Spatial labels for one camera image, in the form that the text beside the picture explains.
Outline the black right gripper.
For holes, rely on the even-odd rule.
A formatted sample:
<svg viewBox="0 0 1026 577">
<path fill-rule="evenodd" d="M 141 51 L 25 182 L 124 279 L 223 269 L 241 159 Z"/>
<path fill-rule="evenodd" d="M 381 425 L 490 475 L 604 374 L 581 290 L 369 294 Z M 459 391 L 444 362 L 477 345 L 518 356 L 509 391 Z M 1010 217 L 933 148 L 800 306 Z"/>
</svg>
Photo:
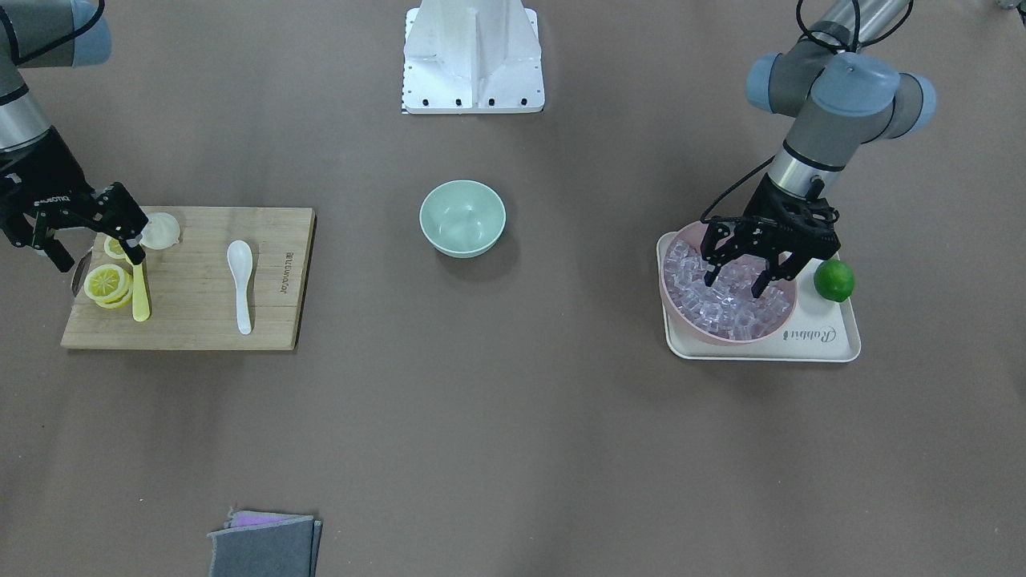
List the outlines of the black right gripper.
<svg viewBox="0 0 1026 577">
<path fill-rule="evenodd" d="M 144 226 L 139 202 L 120 182 L 95 190 L 58 128 L 2 149 L 2 230 L 18 248 L 32 248 L 60 272 L 75 266 L 55 234 L 85 228 L 117 240 L 132 265 L 143 265 Z"/>
</svg>

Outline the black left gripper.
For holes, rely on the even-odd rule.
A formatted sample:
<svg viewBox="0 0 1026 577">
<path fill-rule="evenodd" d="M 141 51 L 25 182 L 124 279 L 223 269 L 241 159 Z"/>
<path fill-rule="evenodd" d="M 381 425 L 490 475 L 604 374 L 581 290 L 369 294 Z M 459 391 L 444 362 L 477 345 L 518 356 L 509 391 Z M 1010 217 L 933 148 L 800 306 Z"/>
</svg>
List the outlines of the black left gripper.
<svg viewBox="0 0 1026 577">
<path fill-rule="evenodd" d="M 763 176 L 743 216 L 714 216 L 701 241 L 704 284 L 715 284 L 721 270 L 743 256 L 765 259 L 765 270 L 751 286 L 760 298 L 772 282 L 793 280 L 811 259 L 829 259 L 842 247 L 834 224 L 839 211 L 823 196 L 826 182 L 813 176 L 805 195 L 794 196 Z"/>
</svg>

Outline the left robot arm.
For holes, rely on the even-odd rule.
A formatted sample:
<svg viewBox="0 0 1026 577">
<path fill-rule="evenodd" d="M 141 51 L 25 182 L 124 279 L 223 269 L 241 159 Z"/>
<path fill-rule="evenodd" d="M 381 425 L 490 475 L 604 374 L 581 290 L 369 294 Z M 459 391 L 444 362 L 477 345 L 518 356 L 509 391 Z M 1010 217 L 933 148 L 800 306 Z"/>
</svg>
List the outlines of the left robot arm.
<svg viewBox="0 0 1026 577">
<path fill-rule="evenodd" d="M 928 78 L 866 54 L 911 14 L 911 1 L 838 1 L 817 22 L 798 18 L 800 37 L 785 54 L 759 57 L 748 73 L 752 106 L 793 122 L 739 216 L 704 211 L 699 251 L 704 282 L 741 256 L 765 260 L 758 298 L 772 282 L 794 279 L 811 260 L 840 249 L 839 213 L 826 193 L 865 143 L 913 134 L 937 109 Z"/>
</svg>

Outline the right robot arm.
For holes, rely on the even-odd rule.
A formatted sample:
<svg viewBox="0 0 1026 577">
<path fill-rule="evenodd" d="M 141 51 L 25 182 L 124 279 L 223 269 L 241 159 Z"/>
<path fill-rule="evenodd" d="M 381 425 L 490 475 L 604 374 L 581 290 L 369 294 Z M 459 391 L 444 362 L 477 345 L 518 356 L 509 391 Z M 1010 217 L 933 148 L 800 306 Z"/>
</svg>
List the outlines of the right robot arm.
<svg viewBox="0 0 1026 577">
<path fill-rule="evenodd" d="M 149 220 L 119 182 L 95 187 L 30 90 L 26 73 L 96 66 L 112 54 L 103 1 L 4 1 L 1 7 L 1 225 L 16 248 L 63 272 L 76 260 L 56 234 L 87 228 L 142 264 Z"/>
</svg>

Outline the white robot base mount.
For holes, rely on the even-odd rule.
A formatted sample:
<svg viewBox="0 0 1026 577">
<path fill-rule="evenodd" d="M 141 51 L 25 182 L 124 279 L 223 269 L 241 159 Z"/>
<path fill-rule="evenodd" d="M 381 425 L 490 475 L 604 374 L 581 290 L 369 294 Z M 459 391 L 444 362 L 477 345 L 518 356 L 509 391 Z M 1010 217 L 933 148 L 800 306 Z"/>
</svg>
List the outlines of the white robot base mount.
<svg viewBox="0 0 1026 577">
<path fill-rule="evenodd" d="M 404 18 L 401 110 L 529 114 L 545 108 L 538 15 L 520 1 L 422 1 Z"/>
</svg>

